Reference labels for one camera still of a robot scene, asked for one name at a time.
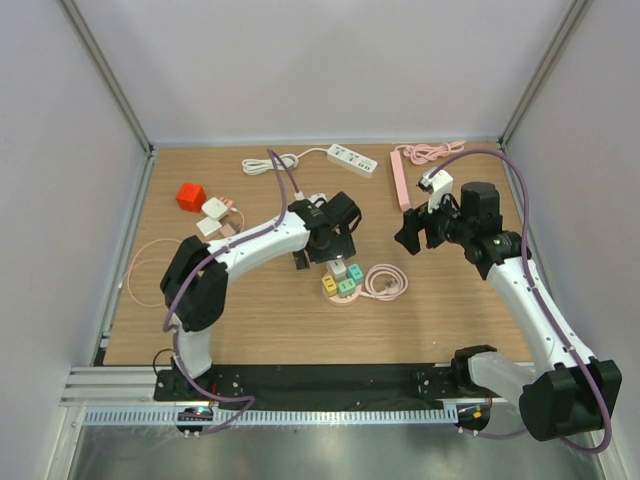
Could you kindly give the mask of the white plug adapter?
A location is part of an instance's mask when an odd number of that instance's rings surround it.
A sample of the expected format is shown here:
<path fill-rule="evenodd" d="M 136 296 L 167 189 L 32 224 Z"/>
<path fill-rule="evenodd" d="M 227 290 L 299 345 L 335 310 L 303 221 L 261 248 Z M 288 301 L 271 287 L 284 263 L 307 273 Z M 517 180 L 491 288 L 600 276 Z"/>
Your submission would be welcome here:
<path fill-rule="evenodd" d="M 344 280 L 347 276 L 347 268 L 342 259 L 331 260 L 326 263 L 327 272 L 336 282 Z"/>

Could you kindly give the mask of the yellow plug adapter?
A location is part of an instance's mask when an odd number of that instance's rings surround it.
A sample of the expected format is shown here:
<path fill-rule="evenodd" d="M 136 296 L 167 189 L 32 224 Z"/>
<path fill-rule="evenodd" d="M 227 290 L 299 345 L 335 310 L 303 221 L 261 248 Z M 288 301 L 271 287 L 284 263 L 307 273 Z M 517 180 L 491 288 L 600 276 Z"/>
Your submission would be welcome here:
<path fill-rule="evenodd" d="M 336 281 L 330 274 L 326 274 L 322 277 L 321 284 L 323 287 L 323 291 L 327 296 L 332 297 L 337 294 L 338 289 Z"/>

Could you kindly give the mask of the teal plug adapter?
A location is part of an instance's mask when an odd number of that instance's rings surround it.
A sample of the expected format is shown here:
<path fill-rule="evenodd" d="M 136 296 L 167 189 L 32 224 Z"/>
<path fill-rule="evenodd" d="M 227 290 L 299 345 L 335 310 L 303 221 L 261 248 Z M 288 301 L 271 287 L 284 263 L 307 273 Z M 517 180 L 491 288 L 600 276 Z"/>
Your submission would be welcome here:
<path fill-rule="evenodd" d="M 357 264 L 351 264 L 347 267 L 347 276 L 357 285 L 361 284 L 365 277 L 363 271 Z"/>

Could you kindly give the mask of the green plug adapter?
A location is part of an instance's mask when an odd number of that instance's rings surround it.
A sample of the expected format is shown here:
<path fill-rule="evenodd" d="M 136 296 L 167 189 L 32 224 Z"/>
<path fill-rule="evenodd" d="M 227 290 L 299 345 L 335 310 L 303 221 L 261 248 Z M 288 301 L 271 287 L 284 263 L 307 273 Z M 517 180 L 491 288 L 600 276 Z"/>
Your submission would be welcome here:
<path fill-rule="evenodd" d="M 357 283 L 352 278 L 345 278 L 337 284 L 337 292 L 340 298 L 346 298 L 354 294 Z"/>

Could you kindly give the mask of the round pink socket base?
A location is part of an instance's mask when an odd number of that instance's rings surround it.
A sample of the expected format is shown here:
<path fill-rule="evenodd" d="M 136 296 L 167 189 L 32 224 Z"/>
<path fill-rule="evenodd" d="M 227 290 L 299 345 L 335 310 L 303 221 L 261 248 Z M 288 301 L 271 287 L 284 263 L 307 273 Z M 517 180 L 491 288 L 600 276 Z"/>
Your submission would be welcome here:
<path fill-rule="evenodd" d="M 354 290 L 354 292 L 348 296 L 340 297 L 338 294 L 330 296 L 326 291 L 323 292 L 324 298 L 326 301 L 337 307 L 346 307 L 355 303 L 361 294 L 360 285 Z"/>

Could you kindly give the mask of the pink power strip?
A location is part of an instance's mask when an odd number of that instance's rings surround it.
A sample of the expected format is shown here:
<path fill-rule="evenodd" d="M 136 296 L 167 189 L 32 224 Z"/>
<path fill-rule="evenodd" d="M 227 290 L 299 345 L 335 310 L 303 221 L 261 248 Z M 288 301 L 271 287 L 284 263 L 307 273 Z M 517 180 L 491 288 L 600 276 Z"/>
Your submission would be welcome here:
<path fill-rule="evenodd" d="M 431 144 L 400 144 L 390 152 L 390 163 L 396 190 L 396 197 L 402 212 L 411 208 L 408 187 L 404 172 L 404 160 L 408 159 L 413 165 L 424 165 L 460 153 L 465 148 L 465 141 L 444 142 Z"/>

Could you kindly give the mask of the white power strip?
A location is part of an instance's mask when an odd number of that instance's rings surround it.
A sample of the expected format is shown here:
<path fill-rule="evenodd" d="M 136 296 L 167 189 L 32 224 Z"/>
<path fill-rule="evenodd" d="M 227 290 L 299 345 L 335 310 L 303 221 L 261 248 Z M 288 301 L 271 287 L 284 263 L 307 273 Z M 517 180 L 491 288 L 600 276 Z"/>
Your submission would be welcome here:
<path fill-rule="evenodd" d="M 286 153 L 280 156 L 289 171 L 296 169 L 300 160 L 312 153 L 324 153 L 326 159 L 335 165 L 370 179 L 378 168 L 378 162 L 340 144 L 329 147 L 312 147 L 299 154 Z M 282 170 L 279 164 L 273 166 L 270 159 L 244 159 L 241 162 L 242 171 L 249 176 L 260 175 L 270 170 Z"/>

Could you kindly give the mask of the mauve dual usb charger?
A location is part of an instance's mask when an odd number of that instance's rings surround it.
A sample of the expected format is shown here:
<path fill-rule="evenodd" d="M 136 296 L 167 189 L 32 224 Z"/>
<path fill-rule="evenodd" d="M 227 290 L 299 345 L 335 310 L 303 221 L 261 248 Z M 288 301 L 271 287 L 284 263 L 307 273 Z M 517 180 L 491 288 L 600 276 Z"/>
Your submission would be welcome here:
<path fill-rule="evenodd" d="M 231 236 L 234 236 L 237 234 L 236 229 L 233 227 L 232 224 L 225 224 L 221 227 L 221 229 L 219 230 L 219 233 L 224 237 L 224 238 L 229 238 Z"/>

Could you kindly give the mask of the white square charger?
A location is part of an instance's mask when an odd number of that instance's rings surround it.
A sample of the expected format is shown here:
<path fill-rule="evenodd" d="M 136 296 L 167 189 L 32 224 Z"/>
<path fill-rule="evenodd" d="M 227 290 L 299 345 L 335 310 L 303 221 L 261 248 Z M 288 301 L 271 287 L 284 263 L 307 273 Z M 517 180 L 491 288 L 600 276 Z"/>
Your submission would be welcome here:
<path fill-rule="evenodd" d="M 205 217 L 196 223 L 196 228 L 204 238 L 210 238 L 220 231 L 222 224 L 216 219 Z"/>

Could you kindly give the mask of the red cube adapter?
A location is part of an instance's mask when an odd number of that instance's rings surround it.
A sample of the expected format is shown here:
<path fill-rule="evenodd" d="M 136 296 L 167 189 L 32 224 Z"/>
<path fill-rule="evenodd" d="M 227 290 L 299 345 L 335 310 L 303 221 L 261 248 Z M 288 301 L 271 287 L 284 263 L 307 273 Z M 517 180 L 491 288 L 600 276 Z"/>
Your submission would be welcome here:
<path fill-rule="evenodd" d="M 207 196 L 200 184 L 184 182 L 176 193 L 175 200 L 182 210 L 198 213 L 207 201 Z"/>

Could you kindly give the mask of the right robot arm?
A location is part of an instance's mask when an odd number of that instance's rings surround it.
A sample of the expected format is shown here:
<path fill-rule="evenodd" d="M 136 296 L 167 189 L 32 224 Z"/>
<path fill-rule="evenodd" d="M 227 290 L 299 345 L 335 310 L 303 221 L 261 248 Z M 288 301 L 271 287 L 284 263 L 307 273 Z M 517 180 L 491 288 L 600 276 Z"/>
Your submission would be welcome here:
<path fill-rule="evenodd" d="M 608 443 L 621 372 L 572 331 L 537 278 L 522 236 L 504 229 L 495 185 L 466 183 L 459 198 L 449 180 L 423 179 L 418 186 L 429 199 L 404 212 L 396 241 L 412 255 L 445 242 L 461 246 L 507 306 L 534 363 L 521 367 L 489 345 L 460 349 L 452 359 L 453 389 L 472 396 L 483 388 L 507 400 L 538 441 L 601 430 Z"/>

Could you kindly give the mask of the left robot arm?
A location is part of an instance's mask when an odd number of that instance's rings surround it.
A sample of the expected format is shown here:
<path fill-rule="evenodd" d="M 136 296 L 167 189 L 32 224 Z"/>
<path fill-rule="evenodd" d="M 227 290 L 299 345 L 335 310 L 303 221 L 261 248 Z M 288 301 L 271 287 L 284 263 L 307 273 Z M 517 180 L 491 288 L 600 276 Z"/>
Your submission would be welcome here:
<path fill-rule="evenodd" d="M 356 253 L 353 232 L 361 219 L 355 201 L 339 192 L 328 200 L 296 200 L 275 218 L 227 239 L 183 240 L 160 282 L 168 309 L 163 330 L 174 333 L 174 363 L 181 371 L 178 390 L 190 400 L 211 390 L 210 337 L 230 284 L 289 254 L 298 269 L 348 259 Z"/>

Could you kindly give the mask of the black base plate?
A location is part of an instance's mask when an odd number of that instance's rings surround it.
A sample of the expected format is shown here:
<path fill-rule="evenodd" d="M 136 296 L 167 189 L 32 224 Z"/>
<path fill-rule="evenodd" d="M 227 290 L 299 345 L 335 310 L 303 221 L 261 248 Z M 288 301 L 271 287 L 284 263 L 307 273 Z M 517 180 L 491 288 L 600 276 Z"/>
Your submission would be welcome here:
<path fill-rule="evenodd" d="M 499 396 L 463 384 L 448 364 L 214 365 L 196 379 L 212 394 L 230 398 L 238 410 L 243 397 L 262 411 L 392 411 L 435 409 L 450 399 L 480 401 Z"/>

